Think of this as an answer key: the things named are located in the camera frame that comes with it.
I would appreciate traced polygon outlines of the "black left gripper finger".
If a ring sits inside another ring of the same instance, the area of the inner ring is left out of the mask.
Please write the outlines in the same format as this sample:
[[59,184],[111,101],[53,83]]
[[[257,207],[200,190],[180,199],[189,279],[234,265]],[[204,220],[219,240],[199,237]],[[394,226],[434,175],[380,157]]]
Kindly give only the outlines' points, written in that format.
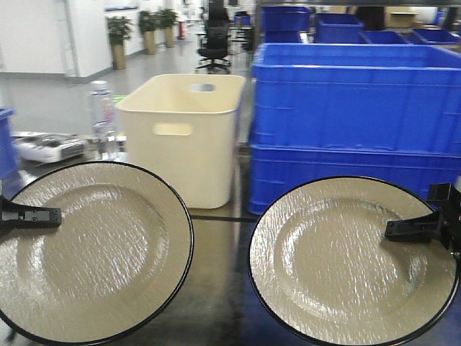
[[60,208],[17,204],[1,196],[2,236],[15,229],[56,229],[61,222]]

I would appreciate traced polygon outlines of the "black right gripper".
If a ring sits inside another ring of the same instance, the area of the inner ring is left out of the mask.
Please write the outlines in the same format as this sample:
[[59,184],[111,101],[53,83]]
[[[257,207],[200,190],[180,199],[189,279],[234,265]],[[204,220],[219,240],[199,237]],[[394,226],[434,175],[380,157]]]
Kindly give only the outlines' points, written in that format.
[[388,221],[385,237],[393,242],[429,243],[437,240],[460,258],[460,191],[451,183],[429,186],[428,203],[438,212],[417,218]]

